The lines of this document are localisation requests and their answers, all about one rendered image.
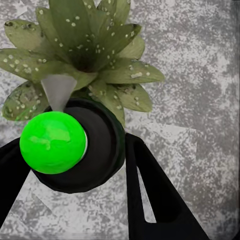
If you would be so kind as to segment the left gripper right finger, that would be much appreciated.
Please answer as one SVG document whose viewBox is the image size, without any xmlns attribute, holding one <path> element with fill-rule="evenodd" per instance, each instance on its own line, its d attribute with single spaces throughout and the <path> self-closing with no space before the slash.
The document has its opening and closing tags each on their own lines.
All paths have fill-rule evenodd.
<svg viewBox="0 0 240 240">
<path fill-rule="evenodd" d="M 210 240 L 145 142 L 125 135 L 129 240 Z M 137 167 L 156 223 L 145 220 Z"/>
</svg>

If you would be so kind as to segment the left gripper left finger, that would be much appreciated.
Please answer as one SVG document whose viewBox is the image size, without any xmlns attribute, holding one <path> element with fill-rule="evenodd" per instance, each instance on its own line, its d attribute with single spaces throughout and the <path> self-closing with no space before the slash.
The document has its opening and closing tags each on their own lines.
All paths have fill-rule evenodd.
<svg viewBox="0 0 240 240">
<path fill-rule="evenodd" d="M 0 228 L 30 171 L 21 154 L 20 137 L 0 148 Z"/>
</svg>

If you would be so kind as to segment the insectifuge atomizer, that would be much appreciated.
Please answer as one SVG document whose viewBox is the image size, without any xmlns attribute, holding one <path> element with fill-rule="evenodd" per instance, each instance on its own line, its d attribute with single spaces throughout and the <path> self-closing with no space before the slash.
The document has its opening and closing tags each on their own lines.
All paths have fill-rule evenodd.
<svg viewBox="0 0 240 240">
<path fill-rule="evenodd" d="M 19 147 L 41 183 L 65 194 L 86 193 L 126 163 L 126 133 L 101 102 L 71 98 L 76 80 L 50 74 L 40 80 L 49 101 L 23 128 Z"/>
</svg>

